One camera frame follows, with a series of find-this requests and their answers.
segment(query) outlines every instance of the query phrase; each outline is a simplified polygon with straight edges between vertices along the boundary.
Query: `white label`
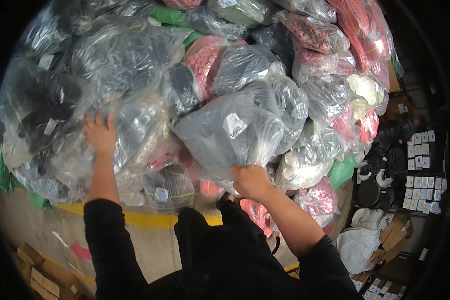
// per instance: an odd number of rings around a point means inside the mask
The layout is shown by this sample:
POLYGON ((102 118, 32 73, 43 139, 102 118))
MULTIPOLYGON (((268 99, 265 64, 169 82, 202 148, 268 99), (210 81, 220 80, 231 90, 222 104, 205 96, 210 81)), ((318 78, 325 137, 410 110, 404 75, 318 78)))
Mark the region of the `white label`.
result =
POLYGON ((237 0, 219 0, 218 4, 220 4, 222 8, 227 8, 232 5, 237 5, 238 3, 237 0))
POLYGON ((56 124, 58 124, 57 121, 50 118, 48 120, 48 123, 46 124, 45 130, 43 131, 44 135, 51 135, 53 130, 55 130, 56 124))
POLYGON ((40 58, 38 66, 45 70, 50 69, 50 67, 52 66, 53 57, 54 57, 53 54, 43 56, 42 58, 40 58))
POLYGON ((231 139, 235 139, 247 128, 247 124, 240 120, 236 113, 232 112, 223 120, 222 128, 228 133, 231 139))
POLYGON ((155 200, 158 202, 167 202, 168 201, 168 190, 157 188, 155 190, 155 200))

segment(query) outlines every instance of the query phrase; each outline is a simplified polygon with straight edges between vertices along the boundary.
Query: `black pants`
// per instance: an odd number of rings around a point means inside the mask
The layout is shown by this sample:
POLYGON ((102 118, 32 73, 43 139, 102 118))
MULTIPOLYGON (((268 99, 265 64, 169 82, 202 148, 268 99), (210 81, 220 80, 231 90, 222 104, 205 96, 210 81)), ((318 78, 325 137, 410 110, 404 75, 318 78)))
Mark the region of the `black pants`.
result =
POLYGON ((224 201, 220 211, 223 226, 208 225, 204 216, 193 208, 185 208, 178 214, 174 230, 183 269, 210 259, 210 253, 205 251, 214 252, 215 257, 227 256, 227 252, 236 250, 233 245, 245 244, 249 249, 270 253, 263 230, 235 202, 224 201))

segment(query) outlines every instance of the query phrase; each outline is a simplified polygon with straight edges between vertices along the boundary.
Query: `hand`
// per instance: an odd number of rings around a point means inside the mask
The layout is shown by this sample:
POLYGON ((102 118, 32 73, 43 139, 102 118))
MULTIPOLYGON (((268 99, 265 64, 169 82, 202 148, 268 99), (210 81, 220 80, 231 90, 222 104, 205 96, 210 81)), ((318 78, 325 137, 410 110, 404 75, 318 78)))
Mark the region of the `hand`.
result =
POLYGON ((230 169, 237 177, 233 187, 247 199, 263 204, 263 201, 278 189, 270 182, 267 172, 261 166, 233 164, 230 169))
POLYGON ((107 121, 108 128, 103 123, 101 110, 98 111, 95 121, 93 121, 90 112, 87 111, 87 119, 81 125, 85 131, 85 137, 95 148, 97 154, 113 155, 116 144, 115 115, 109 114, 107 121))

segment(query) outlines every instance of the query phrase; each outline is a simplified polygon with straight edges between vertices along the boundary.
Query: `red arrow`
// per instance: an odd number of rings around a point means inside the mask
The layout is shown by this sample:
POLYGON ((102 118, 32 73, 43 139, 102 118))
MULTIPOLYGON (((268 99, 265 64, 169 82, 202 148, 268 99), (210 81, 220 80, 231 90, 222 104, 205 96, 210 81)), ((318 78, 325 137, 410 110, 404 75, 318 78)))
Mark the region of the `red arrow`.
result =
POLYGON ((91 261, 91 253, 87 248, 80 247, 78 241, 75 241, 73 245, 70 246, 70 249, 81 259, 81 261, 85 261, 85 258, 88 258, 91 261))

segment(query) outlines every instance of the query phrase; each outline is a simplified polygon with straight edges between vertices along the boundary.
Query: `black sleeve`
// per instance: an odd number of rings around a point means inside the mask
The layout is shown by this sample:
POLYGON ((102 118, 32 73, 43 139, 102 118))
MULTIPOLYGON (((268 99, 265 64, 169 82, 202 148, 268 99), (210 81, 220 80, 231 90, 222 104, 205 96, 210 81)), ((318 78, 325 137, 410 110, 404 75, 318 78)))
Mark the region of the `black sleeve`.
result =
POLYGON ((299 262, 300 280, 312 294, 321 299, 362 299, 328 236, 299 257, 299 262))
POLYGON ((148 283, 140 271, 122 207, 94 200, 84 207, 85 236, 96 272, 96 299, 146 299, 148 283))

